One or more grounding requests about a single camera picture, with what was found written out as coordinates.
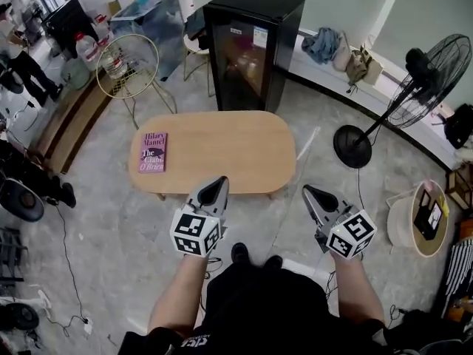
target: chair leg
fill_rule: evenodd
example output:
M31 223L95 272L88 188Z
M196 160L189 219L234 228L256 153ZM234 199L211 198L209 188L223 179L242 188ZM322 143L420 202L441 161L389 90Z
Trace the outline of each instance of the chair leg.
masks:
M163 103L168 107L169 109L169 112L171 112L173 115L177 114L177 104L176 104L176 99L174 98L174 96L172 95L172 93L170 93L166 88L160 86L157 82L156 84L159 86L159 88L156 87L156 85L154 85L155 81L152 82L152 85L153 85L153 88L154 90L156 91L156 93L161 97L161 100L163 100ZM172 109L169 107L168 103L166 103L166 100L164 99L163 95L161 95L161 92L159 91L159 89L162 89L163 92L165 94L167 94L171 100L172 100L172 103L174 105L174 111L172 111Z
M207 56L207 94L208 94L208 97L211 98L212 96L215 96L215 92L211 95L210 93L210 61L209 61L209 57Z
M187 55L186 57L184 58L184 81L187 81L187 79L189 79L189 76L191 76L195 70L197 70L199 67L203 66L206 62L202 62L201 64L199 64L198 66L196 66L194 69L192 69L192 71L186 75L186 64L187 64Z
M126 91L128 92L128 95L131 96L131 93L130 91L128 90L128 88L126 88L126 85L123 86L123 88L126 89ZM133 124L135 125L135 128L136 130L138 130L140 127L138 126L138 124L136 123L136 120L135 120L135 108L136 108L136 100L133 96L131 96L131 99L133 100L133 107L132 107L132 110L130 110L128 104L126 103L125 99L123 99L123 103L125 104L125 107L128 109L128 113L130 114L130 116L132 117L132 120L133 120Z
M133 120L133 125L135 125L135 129L138 130L140 127L139 127L138 124L136 123L135 114L132 113L132 111L131 111L130 108L128 107L128 104L126 103L125 99L122 99L122 100L123 100L123 103L125 104L126 109L128 110L128 113L130 114L130 117L131 117L132 120ZM135 98L133 98L133 101L134 101L133 110L135 110L135 105L136 105L136 100L135 100Z
M186 78L187 55L188 55L188 51L187 51L186 48L184 48L184 74L183 74L183 80L184 80L184 81L187 80L187 78Z

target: fan base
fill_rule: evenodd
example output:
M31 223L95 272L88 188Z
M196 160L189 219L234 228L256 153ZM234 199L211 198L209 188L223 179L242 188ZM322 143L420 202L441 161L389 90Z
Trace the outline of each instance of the fan base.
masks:
M371 143L368 138L357 147L353 143L363 135L363 130L353 125L345 125L333 136L333 148L340 160L352 169L365 167L371 159Z

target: black mini fridge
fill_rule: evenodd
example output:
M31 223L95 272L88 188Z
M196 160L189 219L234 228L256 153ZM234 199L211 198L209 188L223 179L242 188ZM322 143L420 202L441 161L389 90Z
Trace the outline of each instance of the black mini fridge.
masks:
M275 112L304 0L213 0L203 7L219 110Z

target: striped cloth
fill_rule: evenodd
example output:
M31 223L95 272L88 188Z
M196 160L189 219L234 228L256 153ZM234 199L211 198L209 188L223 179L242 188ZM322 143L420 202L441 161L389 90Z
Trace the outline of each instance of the striped cloth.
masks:
M445 315L450 298L465 280L468 271L473 269L473 239L464 240L452 247L450 255L449 272L446 278L446 301L442 317ZM473 272L469 283L473 281Z

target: wire chair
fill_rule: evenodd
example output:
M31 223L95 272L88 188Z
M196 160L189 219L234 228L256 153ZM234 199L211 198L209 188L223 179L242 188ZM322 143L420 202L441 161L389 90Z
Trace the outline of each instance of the wire chair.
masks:
M155 80L159 67L159 53L153 41L144 35L126 34L112 41L101 53L96 69L98 86L106 95L123 100L135 128L139 126L135 120L135 97L153 86L157 94L172 114L177 113L177 105L174 96ZM104 85L103 79L99 78L100 68L103 67L112 79L112 88ZM174 111L166 102L162 92L168 95L174 105ZM126 99L133 100L130 109Z

